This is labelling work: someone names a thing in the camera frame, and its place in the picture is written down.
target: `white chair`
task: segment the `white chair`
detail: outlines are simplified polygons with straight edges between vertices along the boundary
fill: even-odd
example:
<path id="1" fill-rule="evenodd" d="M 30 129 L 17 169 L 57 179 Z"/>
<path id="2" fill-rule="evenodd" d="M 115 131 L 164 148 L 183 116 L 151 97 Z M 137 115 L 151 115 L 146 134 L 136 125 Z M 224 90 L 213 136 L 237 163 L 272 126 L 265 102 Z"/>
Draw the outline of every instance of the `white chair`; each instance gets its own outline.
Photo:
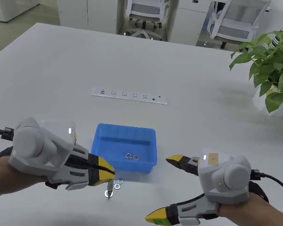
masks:
<path id="1" fill-rule="evenodd" d="M 143 35 L 146 39 L 151 39 L 150 36 L 161 39 L 161 36 L 155 32 L 146 30 L 146 22 L 150 21 L 156 28 L 158 22 L 159 28 L 162 27 L 161 21 L 164 19 L 167 9 L 165 0 L 127 0 L 126 14 L 132 18 L 137 19 L 135 24 L 142 20 L 142 28 L 129 29 L 127 32 L 131 33 L 132 37 Z"/>
<path id="2" fill-rule="evenodd" d="M 228 0 L 223 10 L 213 12 L 207 26 L 211 39 L 240 44 L 253 40 L 258 22 L 271 0 Z"/>

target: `blue plastic tray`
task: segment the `blue plastic tray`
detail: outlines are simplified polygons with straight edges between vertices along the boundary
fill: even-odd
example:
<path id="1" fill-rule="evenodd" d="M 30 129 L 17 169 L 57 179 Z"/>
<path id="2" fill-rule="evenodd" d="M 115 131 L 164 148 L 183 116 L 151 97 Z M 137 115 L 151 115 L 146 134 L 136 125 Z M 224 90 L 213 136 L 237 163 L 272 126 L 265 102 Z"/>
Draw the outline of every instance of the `blue plastic tray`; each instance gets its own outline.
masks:
<path id="1" fill-rule="evenodd" d="M 155 130 L 101 123 L 91 153 L 103 157 L 115 170 L 150 173 L 157 163 Z M 127 159 L 126 153 L 140 159 Z"/>

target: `white table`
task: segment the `white table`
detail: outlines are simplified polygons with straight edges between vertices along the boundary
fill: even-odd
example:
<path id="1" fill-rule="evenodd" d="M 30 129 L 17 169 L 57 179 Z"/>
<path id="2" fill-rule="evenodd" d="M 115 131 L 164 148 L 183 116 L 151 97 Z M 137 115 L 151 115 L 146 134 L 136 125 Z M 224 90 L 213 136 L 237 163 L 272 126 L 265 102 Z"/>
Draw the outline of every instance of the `white table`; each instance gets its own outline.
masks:
<path id="1" fill-rule="evenodd" d="M 142 182 L 68 192 L 39 184 L 0 197 L 0 226 L 145 226 L 153 210 L 201 193 L 198 178 L 167 156 L 212 147 L 246 155 L 254 169 L 283 181 L 283 128 L 251 102 L 249 65 L 230 73 L 230 53 L 161 41 L 36 24 L 0 52 L 0 128 L 26 116 L 74 119 L 90 148 L 100 122 L 154 128 L 158 163 Z M 164 94 L 169 105 L 92 97 L 94 86 Z M 0 140 L 0 151 L 11 143 Z M 283 189 L 260 182 L 283 211 Z M 203 226 L 230 226 L 226 219 Z"/>

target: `power outlet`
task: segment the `power outlet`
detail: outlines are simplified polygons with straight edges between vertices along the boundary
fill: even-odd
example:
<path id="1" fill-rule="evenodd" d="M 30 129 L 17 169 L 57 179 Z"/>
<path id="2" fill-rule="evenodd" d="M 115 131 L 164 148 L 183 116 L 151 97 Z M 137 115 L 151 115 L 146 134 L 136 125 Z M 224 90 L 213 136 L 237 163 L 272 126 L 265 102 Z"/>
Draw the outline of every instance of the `power outlet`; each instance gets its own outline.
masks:
<path id="1" fill-rule="evenodd" d="M 155 104 L 167 105 L 167 100 L 163 95 L 153 95 L 149 93 L 130 92 L 125 90 L 107 89 L 94 87 L 92 95 L 97 97 L 109 97 L 123 100 L 133 100 Z"/>

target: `metal washer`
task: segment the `metal washer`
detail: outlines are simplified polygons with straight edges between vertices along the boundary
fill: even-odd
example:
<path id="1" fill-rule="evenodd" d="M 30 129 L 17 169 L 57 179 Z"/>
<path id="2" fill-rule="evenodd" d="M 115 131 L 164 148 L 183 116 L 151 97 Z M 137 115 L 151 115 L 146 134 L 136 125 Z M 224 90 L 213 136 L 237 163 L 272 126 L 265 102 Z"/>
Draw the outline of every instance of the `metal washer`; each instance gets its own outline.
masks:
<path id="1" fill-rule="evenodd" d="M 122 178 L 117 179 L 117 183 L 122 185 L 124 183 L 124 179 L 122 179 Z"/>
<path id="2" fill-rule="evenodd" d="M 138 161 L 140 159 L 140 157 L 135 154 L 135 155 L 132 156 L 132 159 L 135 160 L 135 161 Z"/>
<path id="3" fill-rule="evenodd" d="M 105 197 L 108 198 L 108 190 L 105 191 Z"/>
<path id="4" fill-rule="evenodd" d="M 126 154 L 125 154 L 125 157 L 126 157 L 127 159 L 131 159 L 131 158 L 132 158 L 132 155 L 131 155 L 131 153 L 126 153 Z"/>
<path id="5" fill-rule="evenodd" d="M 114 189 L 115 189 L 115 190 L 118 190 L 118 189 L 120 189 L 120 188 L 121 188 L 121 185 L 120 185 L 120 184 L 118 184 L 118 183 L 116 183 L 113 187 L 114 187 Z"/>

